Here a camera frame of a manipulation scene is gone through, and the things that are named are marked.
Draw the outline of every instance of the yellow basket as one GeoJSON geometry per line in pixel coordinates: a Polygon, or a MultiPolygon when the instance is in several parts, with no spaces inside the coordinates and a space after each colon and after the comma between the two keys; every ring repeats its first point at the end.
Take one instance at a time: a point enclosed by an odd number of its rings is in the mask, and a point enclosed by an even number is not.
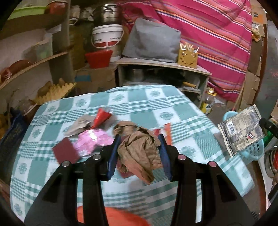
{"type": "Polygon", "coordinates": [[[198,53],[180,49],[178,53],[178,65],[197,68],[197,60],[198,53]]]}

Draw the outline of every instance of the blue gripper pad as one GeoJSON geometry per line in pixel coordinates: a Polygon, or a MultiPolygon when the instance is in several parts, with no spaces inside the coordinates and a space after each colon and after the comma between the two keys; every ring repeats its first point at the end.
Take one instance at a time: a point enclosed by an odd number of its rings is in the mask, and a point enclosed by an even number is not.
{"type": "Polygon", "coordinates": [[[159,150],[161,162],[163,165],[164,173],[165,173],[166,177],[168,178],[168,180],[171,181],[173,178],[173,173],[172,173],[170,159],[169,159],[169,156],[168,156],[168,153],[166,150],[167,143],[165,141],[163,134],[159,134],[158,139],[161,142],[161,146],[158,148],[158,150],[159,150]]]}
{"type": "Polygon", "coordinates": [[[118,147],[121,144],[121,136],[120,135],[116,135],[116,137],[114,138],[113,144],[112,144],[112,153],[111,153],[111,157],[108,161],[108,173],[107,173],[107,178],[108,180],[111,179],[111,177],[114,175],[115,172],[115,168],[116,168],[116,164],[118,161],[118,147]]]}

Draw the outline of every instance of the blue plastic crate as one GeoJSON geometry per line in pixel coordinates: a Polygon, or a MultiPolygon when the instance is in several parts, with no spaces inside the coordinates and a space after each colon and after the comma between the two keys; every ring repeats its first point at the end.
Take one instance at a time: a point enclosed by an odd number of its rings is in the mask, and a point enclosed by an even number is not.
{"type": "Polygon", "coordinates": [[[28,128],[20,111],[11,109],[11,114],[12,124],[0,140],[0,178],[6,183],[10,182],[13,163],[28,128]]]}

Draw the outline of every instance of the checkered tablecloth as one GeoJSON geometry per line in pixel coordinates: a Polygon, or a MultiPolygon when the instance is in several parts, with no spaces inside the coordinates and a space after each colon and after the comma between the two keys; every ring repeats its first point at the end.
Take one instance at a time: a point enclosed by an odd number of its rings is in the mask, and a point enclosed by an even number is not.
{"type": "MultiPolygon", "coordinates": [[[[228,159],[229,154],[221,151],[213,135],[219,132],[216,126],[175,87],[118,87],[52,101],[39,108],[20,145],[11,178],[11,207],[21,220],[59,166],[52,148],[64,138],[63,133],[78,117],[96,115],[99,107],[109,107],[117,120],[133,121],[149,129],[171,123],[173,145],[179,153],[199,163],[216,161],[241,195],[253,187],[252,177],[242,160],[238,156],[228,159]]],[[[116,123],[108,125],[109,134],[116,123]]],[[[105,205],[138,214],[153,226],[170,225],[177,182],[169,182],[163,169],[156,169],[153,173],[155,180],[147,185],[136,176],[123,179],[116,170],[109,182],[101,184],[105,205]]],[[[200,221],[199,180],[197,193],[196,220],[200,221]]],[[[82,180],[78,182],[77,197],[78,206],[82,205],[82,180]]]]}

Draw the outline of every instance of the metal screw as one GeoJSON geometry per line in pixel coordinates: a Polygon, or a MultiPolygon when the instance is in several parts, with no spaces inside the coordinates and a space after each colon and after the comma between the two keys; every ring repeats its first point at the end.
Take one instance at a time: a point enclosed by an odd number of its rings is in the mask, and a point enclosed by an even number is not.
{"type": "Polygon", "coordinates": [[[178,159],[179,160],[185,160],[186,159],[186,156],[184,154],[179,154],[178,155],[178,159]]]}
{"type": "Polygon", "coordinates": [[[101,155],[100,154],[95,154],[95,155],[93,155],[93,159],[94,160],[99,160],[99,159],[101,159],[101,155]]]}
{"type": "Polygon", "coordinates": [[[216,166],[217,166],[216,162],[213,162],[213,161],[209,162],[209,165],[210,165],[211,167],[216,167],[216,166]]]}
{"type": "Polygon", "coordinates": [[[69,161],[64,161],[64,162],[62,163],[62,166],[64,166],[64,167],[69,166],[69,161]]]}

